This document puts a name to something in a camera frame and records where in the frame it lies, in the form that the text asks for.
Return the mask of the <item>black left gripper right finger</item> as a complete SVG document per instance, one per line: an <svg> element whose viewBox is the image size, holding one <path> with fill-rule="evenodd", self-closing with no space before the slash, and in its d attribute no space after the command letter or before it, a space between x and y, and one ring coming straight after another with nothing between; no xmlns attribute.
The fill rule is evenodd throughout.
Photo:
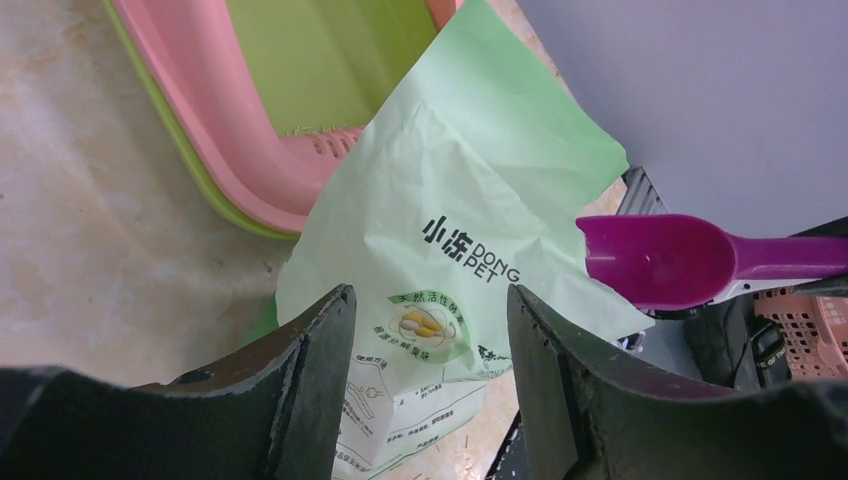
<svg viewBox="0 0 848 480"><path fill-rule="evenodd" d="M847 384L740 392L655 367L524 286L507 322L529 479L843 479Z"/></svg>

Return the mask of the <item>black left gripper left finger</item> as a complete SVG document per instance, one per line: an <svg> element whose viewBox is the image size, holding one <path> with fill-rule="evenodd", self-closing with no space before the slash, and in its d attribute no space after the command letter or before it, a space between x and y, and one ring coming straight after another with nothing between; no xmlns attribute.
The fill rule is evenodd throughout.
<svg viewBox="0 0 848 480"><path fill-rule="evenodd" d="M60 367L1 371L5 479L327 479L356 295L340 285L245 347L168 384Z"/></svg>

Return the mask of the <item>magenta plastic litter scoop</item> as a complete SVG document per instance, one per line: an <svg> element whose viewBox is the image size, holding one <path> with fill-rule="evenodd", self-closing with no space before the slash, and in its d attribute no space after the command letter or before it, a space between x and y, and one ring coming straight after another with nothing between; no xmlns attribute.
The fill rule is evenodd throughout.
<svg viewBox="0 0 848 480"><path fill-rule="evenodd" d="M751 239L688 215L587 216L586 268L640 309L681 311L752 288L847 272L847 240L812 236Z"/></svg>

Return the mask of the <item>green cat litter bag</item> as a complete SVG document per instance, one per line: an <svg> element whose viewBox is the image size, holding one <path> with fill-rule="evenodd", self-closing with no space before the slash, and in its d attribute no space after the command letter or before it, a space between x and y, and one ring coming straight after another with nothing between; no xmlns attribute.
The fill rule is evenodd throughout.
<svg viewBox="0 0 848 480"><path fill-rule="evenodd" d="M652 320L590 278L576 220L626 171L483 1L467 1L324 186L276 287L287 321L340 284L357 308L333 479L372 479L470 421L512 368L507 291L604 340Z"/></svg>

